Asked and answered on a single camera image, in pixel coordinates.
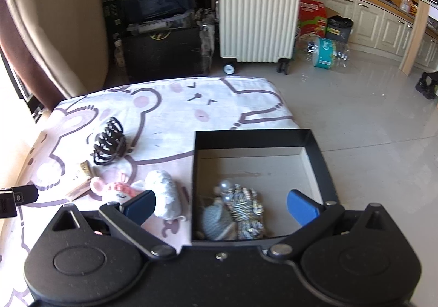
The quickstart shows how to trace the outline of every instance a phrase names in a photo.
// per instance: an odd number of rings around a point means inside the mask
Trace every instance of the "wooden block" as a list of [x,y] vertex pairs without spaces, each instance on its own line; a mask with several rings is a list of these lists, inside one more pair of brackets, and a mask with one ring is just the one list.
[[90,180],[93,178],[88,161],[66,167],[65,177],[61,189],[69,201],[73,201],[90,189]]

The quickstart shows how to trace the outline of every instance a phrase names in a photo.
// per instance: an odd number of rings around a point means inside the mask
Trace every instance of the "trash can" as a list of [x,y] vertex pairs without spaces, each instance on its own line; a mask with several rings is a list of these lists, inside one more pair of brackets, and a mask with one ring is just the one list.
[[335,15],[327,21],[326,39],[348,43],[348,38],[353,28],[353,20]]

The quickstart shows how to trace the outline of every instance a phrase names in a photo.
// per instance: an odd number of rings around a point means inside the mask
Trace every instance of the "pink bed sheet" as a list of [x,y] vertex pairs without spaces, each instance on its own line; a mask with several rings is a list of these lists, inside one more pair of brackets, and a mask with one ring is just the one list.
[[[128,150],[95,173],[113,182],[121,172],[129,182],[155,169],[168,171],[180,190],[185,222],[152,215],[142,227],[180,249],[191,241],[191,174],[195,131],[298,128],[285,103],[267,80],[249,77],[191,77],[103,90],[61,102],[26,160],[20,185],[35,184],[36,203],[20,207],[0,241],[0,307],[25,306],[32,297],[23,278],[30,249],[60,205],[75,163],[91,159],[96,135],[115,116],[124,126]],[[74,203],[96,210],[102,198],[89,191]]]

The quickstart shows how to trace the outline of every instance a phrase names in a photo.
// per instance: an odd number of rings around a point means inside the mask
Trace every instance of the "suitcase wheel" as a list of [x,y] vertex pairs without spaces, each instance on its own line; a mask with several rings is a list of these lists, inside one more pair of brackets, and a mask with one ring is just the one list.
[[234,64],[228,63],[224,65],[223,71],[226,74],[233,74],[236,71],[236,69],[234,68]]
[[289,62],[280,60],[277,66],[277,72],[284,72],[284,74],[288,74],[289,72]]

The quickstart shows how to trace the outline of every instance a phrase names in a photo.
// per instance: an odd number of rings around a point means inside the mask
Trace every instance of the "wooden pillar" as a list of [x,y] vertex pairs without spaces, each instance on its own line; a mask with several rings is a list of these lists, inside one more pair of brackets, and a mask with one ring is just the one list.
[[420,48],[426,25],[428,24],[429,7],[429,4],[418,0],[418,10],[413,23],[412,35],[399,66],[400,71],[406,76],[409,76],[415,62],[415,57],[417,57],[418,49]]

